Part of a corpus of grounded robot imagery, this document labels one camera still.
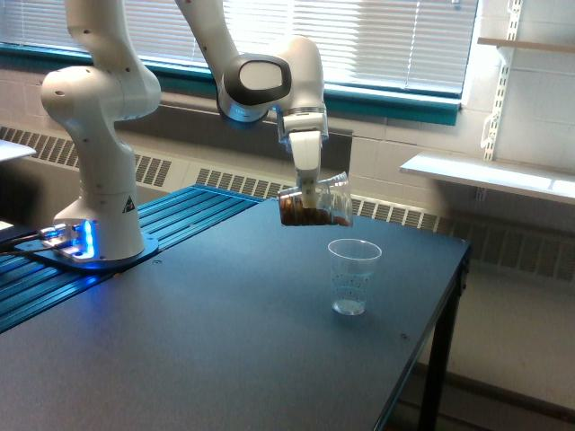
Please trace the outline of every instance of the plastic cup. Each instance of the plastic cup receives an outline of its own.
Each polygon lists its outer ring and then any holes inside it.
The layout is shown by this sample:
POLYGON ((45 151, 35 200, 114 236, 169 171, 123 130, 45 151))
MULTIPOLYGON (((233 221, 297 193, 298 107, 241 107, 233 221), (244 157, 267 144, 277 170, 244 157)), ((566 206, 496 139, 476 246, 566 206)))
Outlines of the plastic cup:
POLYGON ((327 248, 332 259, 332 309, 346 316, 362 314, 381 249, 354 239, 335 240, 327 248))
POLYGON ((287 226, 338 224, 353 225, 349 180, 345 172, 315 183, 304 191, 299 187, 278 194, 281 223, 287 226))

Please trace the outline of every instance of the window blind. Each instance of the window blind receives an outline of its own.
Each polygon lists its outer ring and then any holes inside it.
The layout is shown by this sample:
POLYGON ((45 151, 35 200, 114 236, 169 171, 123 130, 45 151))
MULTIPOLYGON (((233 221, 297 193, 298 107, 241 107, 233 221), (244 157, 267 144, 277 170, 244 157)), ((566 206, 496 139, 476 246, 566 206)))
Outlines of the window blind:
MULTIPOLYGON (((144 59, 206 66, 173 0, 125 0, 144 59)), ((0 0, 2 42, 81 50, 63 0, 0 0)), ((463 89, 477 0, 224 0, 241 52, 288 35, 315 41, 329 83, 409 92, 463 89)))

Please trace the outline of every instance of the cup with brown contents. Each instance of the cup with brown contents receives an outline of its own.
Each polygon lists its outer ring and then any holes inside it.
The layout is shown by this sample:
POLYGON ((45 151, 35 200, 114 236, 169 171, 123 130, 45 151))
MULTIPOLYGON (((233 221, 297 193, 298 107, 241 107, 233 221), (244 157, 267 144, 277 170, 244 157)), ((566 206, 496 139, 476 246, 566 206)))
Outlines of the cup with brown contents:
POLYGON ((315 196, 302 199, 299 187, 278 194, 279 216, 286 226, 323 224, 353 225, 353 210, 349 181, 345 172, 315 184, 315 196))

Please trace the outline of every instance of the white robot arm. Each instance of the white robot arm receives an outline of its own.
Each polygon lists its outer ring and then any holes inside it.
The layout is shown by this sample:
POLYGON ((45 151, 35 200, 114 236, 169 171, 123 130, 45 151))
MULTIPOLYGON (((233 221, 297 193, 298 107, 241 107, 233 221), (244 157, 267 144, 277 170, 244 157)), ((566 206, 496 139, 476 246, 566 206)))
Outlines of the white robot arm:
POLYGON ((66 0, 72 37, 94 66, 48 74, 42 103, 74 140, 80 166, 80 198, 61 211, 55 224, 66 232, 45 242, 77 262, 121 260, 144 249, 134 204, 134 154, 120 141, 114 122, 156 109, 160 85, 138 59, 129 39, 123 0, 66 0))
POLYGON ((323 69, 315 44, 294 37, 273 56, 239 55, 226 27, 222 0, 175 0, 217 84, 220 112, 240 123, 278 114, 279 142, 289 145, 304 205, 314 207, 322 142, 328 138, 323 69))

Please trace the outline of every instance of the white shelf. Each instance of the white shelf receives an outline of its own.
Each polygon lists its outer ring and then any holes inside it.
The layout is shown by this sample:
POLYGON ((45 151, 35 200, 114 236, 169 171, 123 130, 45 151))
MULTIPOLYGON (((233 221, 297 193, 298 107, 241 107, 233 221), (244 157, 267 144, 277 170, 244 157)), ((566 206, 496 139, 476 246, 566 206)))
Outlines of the white shelf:
POLYGON ((7 160, 18 159, 33 154, 36 154, 36 151, 29 146, 14 144, 0 139, 0 162, 6 162, 7 160))
POLYGON ((425 152, 404 163, 400 171, 483 189, 575 204, 575 175, 530 166, 425 152))
POLYGON ((536 49, 539 51, 562 52, 567 54, 575 54, 574 45, 554 45, 551 43, 536 43, 524 42, 520 40, 505 40, 494 38, 479 38, 477 40, 479 45, 492 45, 493 47, 501 48, 521 48, 521 49, 536 49))

